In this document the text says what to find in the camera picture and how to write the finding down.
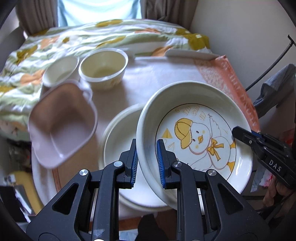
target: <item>yellow ribbon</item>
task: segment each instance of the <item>yellow ribbon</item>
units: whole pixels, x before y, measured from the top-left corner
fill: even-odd
[[[221,158],[218,155],[218,152],[215,150],[215,148],[224,148],[224,144],[218,144],[215,139],[212,139],[212,144],[207,148],[207,151],[213,156],[215,155],[217,157],[217,160],[220,160]]]

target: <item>white plate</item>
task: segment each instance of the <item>white plate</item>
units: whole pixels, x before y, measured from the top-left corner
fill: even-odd
[[[141,113],[136,134],[139,163],[156,195],[177,208],[176,190],[164,190],[160,183],[155,153],[158,139],[192,168],[216,169],[241,193],[250,178],[253,153],[247,145],[233,140],[235,126],[250,131],[239,107],[210,85],[183,81],[157,91]]]
[[[136,138],[137,124],[143,107],[144,104],[133,105],[120,112],[110,122],[103,134],[104,159],[101,160],[104,160],[104,163],[99,162],[100,169],[118,160],[122,152],[130,149],[133,138]],[[134,187],[120,189],[119,201],[139,211],[158,212],[170,209],[151,190],[139,165]]]

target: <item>bowl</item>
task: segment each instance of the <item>bowl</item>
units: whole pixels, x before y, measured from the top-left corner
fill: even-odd
[[[99,160],[99,168],[118,160],[120,154],[131,147],[136,138],[136,129],[140,114],[145,104],[136,104],[120,112],[110,122],[103,137],[103,157]],[[136,183],[132,189],[120,189],[119,201],[126,206],[142,212],[159,212],[170,209],[155,195],[145,180],[140,166],[137,169]]]
[[[43,167],[60,166],[95,134],[98,114],[91,97],[91,89],[67,80],[50,89],[34,106],[28,130]]]
[[[100,49],[82,60],[79,74],[92,89],[107,90],[121,82],[127,64],[128,56],[122,50]]]
[[[66,56],[56,60],[44,72],[43,86],[52,88],[66,79],[79,81],[78,63],[79,58],[74,56]]]
[[[136,133],[139,164],[151,189],[177,209],[176,190],[164,190],[160,183],[155,145],[163,139],[180,161],[196,170],[216,169],[241,193],[251,175],[253,153],[233,139],[235,126],[250,131],[242,111],[220,90],[193,81],[161,88],[144,107]]]

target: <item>silver screw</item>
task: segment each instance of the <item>silver screw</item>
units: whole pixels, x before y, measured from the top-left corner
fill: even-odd
[[[175,167],[180,167],[180,166],[182,166],[182,162],[180,162],[180,161],[175,161],[175,162],[173,163],[173,165],[174,165]]]
[[[116,166],[116,167],[120,167],[122,165],[122,162],[121,161],[116,161],[116,162],[114,162],[113,165]]]
[[[79,172],[79,174],[81,175],[81,176],[85,176],[86,174],[88,174],[88,170],[86,170],[86,169],[82,169],[82,170],[80,170],[80,172]]]
[[[207,172],[208,172],[208,174],[209,174],[210,176],[215,176],[215,175],[217,174],[217,172],[216,172],[215,170],[213,170],[213,169],[210,169],[210,170],[208,170]]]

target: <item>plate with cartoon duck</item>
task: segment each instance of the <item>plate with cartoon duck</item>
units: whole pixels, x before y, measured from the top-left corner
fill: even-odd
[[[155,93],[141,113],[136,138],[141,169],[156,195],[176,209],[176,191],[160,185],[158,139],[178,160],[195,170],[217,170],[241,193],[251,174],[253,153],[234,140],[231,130],[235,126],[250,130],[239,107],[212,86],[178,82]]]

